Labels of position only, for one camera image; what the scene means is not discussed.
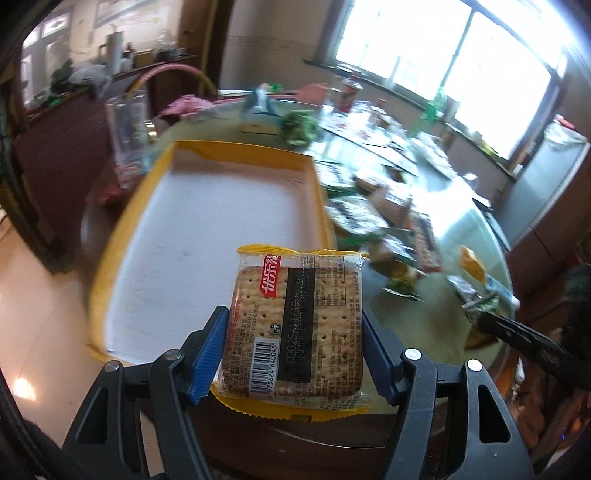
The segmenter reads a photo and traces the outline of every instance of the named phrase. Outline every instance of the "yellow packaging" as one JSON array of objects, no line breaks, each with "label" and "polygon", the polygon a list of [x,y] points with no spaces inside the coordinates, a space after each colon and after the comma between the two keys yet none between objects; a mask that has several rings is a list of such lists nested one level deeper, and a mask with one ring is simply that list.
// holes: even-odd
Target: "yellow packaging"
[{"label": "yellow packaging", "polygon": [[460,246],[460,265],[479,282],[486,283],[484,265],[472,250],[463,245]]},{"label": "yellow packaging", "polygon": [[361,265],[355,252],[238,249],[219,379],[224,404],[273,419],[364,413]]}]

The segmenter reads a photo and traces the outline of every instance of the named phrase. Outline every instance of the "tiled floor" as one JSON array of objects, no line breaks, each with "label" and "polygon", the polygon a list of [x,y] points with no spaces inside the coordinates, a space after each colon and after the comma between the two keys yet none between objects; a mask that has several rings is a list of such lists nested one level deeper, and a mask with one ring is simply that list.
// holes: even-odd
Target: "tiled floor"
[{"label": "tiled floor", "polygon": [[[24,417],[59,445],[102,367],[86,332],[76,274],[50,275],[10,229],[0,240],[0,366]],[[144,442],[151,472],[161,471],[151,426]]]}]

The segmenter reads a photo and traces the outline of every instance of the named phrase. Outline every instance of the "kettle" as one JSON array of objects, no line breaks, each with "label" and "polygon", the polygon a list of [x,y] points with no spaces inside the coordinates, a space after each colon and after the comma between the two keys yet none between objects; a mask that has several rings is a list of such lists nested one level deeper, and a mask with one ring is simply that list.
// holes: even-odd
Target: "kettle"
[{"label": "kettle", "polygon": [[[103,57],[103,49],[106,48],[106,58]],[[113,32],[107,35],[106,43],[99,45],[98,59],[105,62],[107,71],[111,75],[121,72],[121,57],[123,54],[123,32]]]}]

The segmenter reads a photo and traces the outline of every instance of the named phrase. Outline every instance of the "snack bag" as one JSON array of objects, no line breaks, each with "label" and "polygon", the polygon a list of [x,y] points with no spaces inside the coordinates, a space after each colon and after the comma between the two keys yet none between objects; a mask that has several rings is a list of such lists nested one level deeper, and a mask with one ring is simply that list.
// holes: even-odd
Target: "snack bag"
[{"label": "snack bag", "polygon": [[327,191],[329,197],[355,192],[355,181],[346,167],[315,161],[314,168],[320,185]]},{"label": "snack bag", "polygon": [[476,254],[464,245],[460,246],[460,265],[480,283],[486,283],[484,265]]},{"label": "snack bag", "polygon": [[396,183],[388,177],[386,172],[379,173],[367,168],[355,172],[355,182],[360,189],[367,192],[373,192],[378,188],[388,187]]},{"label": "snack bag", "polygon": [[422,301],[419,295],[415,293],[417,282],[426,275],[407,264],[395,262],[388,275],[388,283],[382,290],[410,300]]},{"label": "snack bag", "polygon": [[351,252],[301,254],[270,245],[238,249],[218,398],[272,407],[367,409],[363,371],[361,265]]},{"label": "snack bag", "polygon": [[401,226],[408,217],[413,196],[408,185],[393,182],[390,186],[373,192],[369,201],[388,223]]},{"label": "snack bag", "polygon": [[386,221],[362,195],[332,199],[326,211],[335,224],[336,234],[349,245],[361,245],[388,233]]},{"label": "snack bag", "polygon": [[411,267],[417,266],[415,250],[408,247],[393,235],[369,243],[369,259],[372,263],[402,262]]},{"label": "snack bag", "polygon": [[425,273],[443,271],[441,252],[433,234],[433,226],[429,215],[411,209],[408,215],[408,223],[410,228],[414,230],[414,248],[417,251],[418,260],[417,268]]}]

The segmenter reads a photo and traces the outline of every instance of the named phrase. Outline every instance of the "red logo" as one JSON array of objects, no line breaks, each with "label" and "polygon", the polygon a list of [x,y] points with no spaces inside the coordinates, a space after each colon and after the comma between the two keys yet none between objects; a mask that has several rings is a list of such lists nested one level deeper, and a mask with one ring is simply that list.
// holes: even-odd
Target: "red logo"
[{"label": "red logo", "polygon": [[265,255],[262,263],[261,284],[259,288],[265,297],[277,297],[277,280],[279,278],[279,255]]}]

